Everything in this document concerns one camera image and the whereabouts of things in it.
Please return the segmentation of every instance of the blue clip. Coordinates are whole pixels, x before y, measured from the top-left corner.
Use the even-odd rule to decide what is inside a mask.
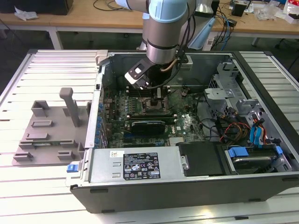
[[[254,144],[257,145],[259,148],[262,147],[262,145],[260,144],[261,134],[262,134],[262,129],[260,127],[257,127],[256,136],[254,138]]]
[[[228,154],[231,158],[249,156],[245,147],[232,147],[228,150]]]
[[[278,155],[282,155],[283,154],[283,151],[282,151],[282,149],[281,149],[281,147],[280,146],[276,146],[276,151],[277,151],[277,153],[278,153]]]
[[[79,165],[78,164],[69,164],[67,165],[66,172],[67,173],[76,173],[78,172]]]

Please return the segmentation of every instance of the power supply label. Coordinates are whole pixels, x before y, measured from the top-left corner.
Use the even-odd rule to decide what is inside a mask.
[[[123,178],[126,181],[161,178],[158,153],[124,154]]]

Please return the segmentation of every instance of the blue latch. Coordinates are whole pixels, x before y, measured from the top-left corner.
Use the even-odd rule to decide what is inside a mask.
[[[79,165],[78,164],[69,164],[67,165],[66,172],[67,173],[76,173],[78,172]]]
[[[231,158],[249,156],[245,147],[232,147],[228,150],[228,154]]]
[[[276,151],[277,151],[278,155],[282,155],[283,154],[283,151],[282,151],[282,149],[281,149],[280,146],[276,146]]]

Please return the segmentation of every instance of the grey plastic part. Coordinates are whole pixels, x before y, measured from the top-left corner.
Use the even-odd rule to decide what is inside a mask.
[[[78,115],[78,106],[76,101],[72,99],[73,89],[72,88],[61,88],[59,96],[65,101],[66,107],[69,111],[71,119],[75,127],[80,126],[80,119]]]
[[[70,116],[69,110],[67,108],[62,108],[66,117]]]
[[[75,140],[69,140],[69,142],[61,142],[60,145],[62,148],[77,147],[77,143]]]
[[[26,140],[48,140],[48,133],[27,134]]]
[[[79,153],[81,159],[83,159],[84,158],[85,149],[84,149],[82,143],[79,143],[79,145],[78,145],[78,153]]]
[[[33,155],[30,154],[30,152],[16,153],[14,155],[14,159],[17,161],[31,161],[32,158],[33,158]]]
[[[46,117],[45,110],[48,110],[49,106],[46,101],[38,100],[34,101],[31,110],[36,117]]]
[[[36,147],[33,145],[33,143],[22,143],[20,142],[19,147],[21,149],[35,149]]]
[[[40,117],[40,113],[32,115],[12,164],[64,165],[83,159],[89,120],[86,106],[74,104],[80,119],[80,126],[74,127],[72,117],[64,113],[65,107],[47,107],[46,101],[36,101],[34,105],[33,108],[42,108],[45,116]]]
[[[60,160],[73,160],[73,159],[75,159],[75,155],[71,150],[58,151],[57,157]]]
[[[40,121],[33,121],[31,126],[32,127],[51,127],[53,122],[51,120],[40,120]]]

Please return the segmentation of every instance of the electronic equipment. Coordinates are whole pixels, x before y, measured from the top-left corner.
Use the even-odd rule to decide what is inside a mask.
[[[73,5],[73,0],[1,0],[1,13],[14,13],[16,7],[26,12],[67,15]]]
[[[244,10],[246,9],[248,3],[244,2],[244,1],[237,1],[234,3],[233,5],[233,9],[232,9],[232,15],[234,16],[242,16],[244,13]]]
[[[186,54],[155,91],[123,78],[144,57],[97,53],[86,152],[66,181],[89,212],[265,201],[299,184],[298,134],[239,52]]]

